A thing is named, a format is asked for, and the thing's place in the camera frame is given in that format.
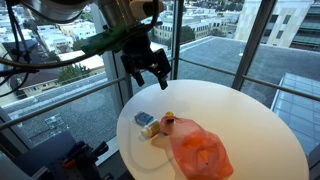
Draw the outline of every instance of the orange plastic bag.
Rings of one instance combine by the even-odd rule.
[[[188,179],[222,180],[233,173],[219,137],[193,120],[164,116],[160,131],[169,135],[174,158]]]

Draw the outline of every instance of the cable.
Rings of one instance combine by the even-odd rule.
[[[120,44],[120,42],[123,42],[123,41],[127,40],[128,38],[132,38],[134,36],[137,36],[141,32],[150,31],[152,29],[152,27],[157,23],[158,14],[159,14],[159,0],[153,0],[153,16],[152,16],[151,23],[148,24],[148,27],[147,28],[137,28],[137,29],[131,31],[131,33],[129,33],[129,34],[125,35],[125,36],[119,37],[117,39],[118,40],[117,44]],[[71,64],[80,62],[80,61],[82,61],[84,59],[90,58],[90,57],[92,57],[92,56],[94,56],[96,54],[103,54],[107,49],[109,49],[109,48],[111,48],[113,46],[115,46],[115,44],[100,48],[100,49],[96,50],[95,52],[84,54],[82,56],[78,56],[76,58],[69,59],[68,61],[62,61],[62,62],[58,62],[58,63],[23,64],[23,63],[9,61],[9,60],[3,59],[3,58],[0,59],[0,63],[8,65],[8,66],[23,68],[23,69],[51,69],[51,68],[57,68],[57,67],[71,65]]]
[[[2,56],[2,59],[4,59],[8,54],[9,54],[9,52],[6,52],[6,53]]]
[[[17,35],[17,30],[18,30],[18,33],[20,35],[20,38],[21,38],[21,41],[24,45],[24,49],[26,51],[26,61],[28,63],[30,63],[30,53],[28,51],[28,47],[26,45],[26,42],[25,42],[25,39],[23,37],[23,34],[22,34],[22,31],[21,31],[21,28],[19,26],[19,23],[17,21],[17,19],[15,18],[14,16],[14,13],[13,13],[13,10],[12,10],[12,7],[10,5],[7,5],[8,7],[8,14],[9,14],[9,18],[10,18],[10,23],[11,23],[11,28],[12,28],[12,32],[13,32],[13,35],[14,35],[14,38],[15,38],[15,43],[16,43],[16,49],[17,49],[17,52],[18,54],[16,54],[17,58],[16,58],[16,61],[19,62],[19,59],[20,59],[20,45],[19,45],[19,39],[18,39],[18,35]],[[14,67],[12,70],[11,70],[11,74],[9,76],[7,76],[1,83],[0,83],[0,86],[2,86],[4,83],[6,83],[16,72],[16,67]],[[27,72],[24,76],[24,79],[23,81],[17,86],[15,87],[14,89],[12,89],[11,91],[7,92],[7,93],[4,93],[4,94],[1,94],[0,97],[4,97],[4,96],[7,96],[17,90],[19,90],[19,88],[21,88],[24,83],[27,81],[29,77],[29,73]]]
[[[159,16],[159,0],[153,0],[153,15],[152,15],[152,20],[149,24],[150,30],[156,25],[158,16]]]
[[[9,94],[11,94],[11,93],[19,90],[19,88],[21,88],[21,87],[24,85],[24,83],[27,81],[28,77],[29,77],[29,73],[26,73],[26,74],[24,75],[24,79],[23,79],[23,81],[21,82],[21,84],[19,84],[17,87],[15,87],[14,89],[12,89],[11,91],[9,91],[9,92],[7,92],[7,93],[5,93],[5,94],[1,94],[1,95],[0,95],[0,98],[1,98],[1,97],[4,97],[4,96],[7,96],[7,95],[9,95]]]

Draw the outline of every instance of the floor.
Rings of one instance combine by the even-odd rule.
[[[98,167],[103,180],[133,180],[124,165],[119,151],[114,153]]]

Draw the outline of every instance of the white table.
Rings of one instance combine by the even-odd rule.
[[[160,119],[167,111],[195,120],[223,142],[233,180],[307,180],[304,152],[290,129],[267,107],[222,85],[169,81],[141,90],[123,108],[117,125],[120,154],[137,180],[185,179],[167,137],[145,140],[133,116],[144,111]]]

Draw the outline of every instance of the railing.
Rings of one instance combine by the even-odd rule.
[[[99,86],[97,86],[97,87],[95,87],[95,88],[93,88],[93,89],[90,89],[90,90],[81,92],[81,93],[79,93],[79,94],[77,94],[77,95],[74,95],[74,96],[66,97],[65,99],[63,99],[63,100],[61,100],[61,101],[58,101],[58,102],[55,102],[55,103],[53,103],[53,104],[51,104],[51,105],[48,105],[47,107],[41,108],[41,109],[39,109],[39,110],[37,110],[37,111],[34,111],[34,112],[32,112],[32,113],[29,113],[29,114],[27,114],[27,115],[24,115],[24,116],[22,116],[22,117],[19,117],[19,118],[17,118],[17,119],[14,119],[14,120],[12,120],[12,121],[5,122],[5,123],[3,123],[3,124],[0,125],[0,131],[1,131],[1,130],[4,130],[4,129],[6,129],[6,128],[9,128],[9,127],[11,127],[11,126],[13,126],[13,125],[16,125],[16,124],[18,124],[18,123],[21,123],[21,122],[23,122],[23,121],[26,121],[26,120],[28,120],[28,119],[30,119],[30,118],[32,118],[32,117],[35,117],[35,116],[37,116],[37,115],[40,115],[40,114],[42,114],[42,113],[45,113],[45,112],[47,112],[47,111],[50,111],[50,110],[52,110],[52,109],[54,109],[54,108],[60,107],[60,106],[62,106],[62,105],[64,105],[64,104],[67,104],[67,103],[69,103],[69,102],[75,101],[75,100],[77,100],[77,99],[79,99],[79,98],[82,98],[82,97],[87,96],[87,95],[89,95],[89,94],[92,94],[92,93],[94,93],[94,92],[97,92],[97,91],[99,91],[99,90],[101,90],[101,89],[104,89],[104,88],[106,88],[106,87],[109,87],[109,86],[111,86],[111,85],[114,85],[114,84],[116,84],[116,83],[118,83],[118,82],[120,82],[120,81],[122,81],[122,80],[124,80],[124,79],[125,79],[125,77],[118,78],[118,79],[114,79],[114,80],[112,80],[112,81],[107,81],[107,82],[105,82],[105,83],[103,83],[103,84],[101,84],[101,85],[99,85]]]
[[[211,70],[214,70],[214,71],[218,71],[218,72],[221,72],[221,73],[225,73],[225,74],[228,74],[228,75],[232,75],[232,76],[236,75],[236,73],[231,72],[231,71],[227,71],[227,70],[224,70],[224,69],[208,66],[208,65],[205,65],[205,64],[197,63],[197,62],[192,62],[192,61],[189,61],[189,60],[186,60],[186,59],[183,59],[183,58],[179,58],[179,60],[181,60],[183,62],[187,62],[187,63],[193,64],[193,65],[196,65],[196,66],[200,66],[200,67],[204,67],[204,68],[211,69]],[[292,93],[292,94],[295,94],[295,95],[306,97],[306,98],[309,98],[309,99],[312,99],[312,100],[320,101],[320,97],[317,97],[317,96],[313,96],[313,95],[310,95],[310,94],[306,94],[306,93],[302,93],[302,92],[299,92],[299,91],[295,91],[295,90],[292,90],[292,89],[289,89],[289,88],[286,88],[286,87],[283,87],[283,86],[272,84],[272,83],[269,83],[269,82],[266,82],[266,81],[262,81],[262,80],[259,80],[259,79],[255,79],[255,78],[252,78],[252,77],[249,77],[249,76],[245,76],[245,75],[243,75],[242,78],[245,79],[245,80],[251,81],[251,82],[255,82],[255,83],[267,86],[267,87],[271,87],[271,88],[274,88],[274,89],[278,89],[278,90],[281,90],[281,91],[285,91],[285,92],[288,92],[288,93]]]

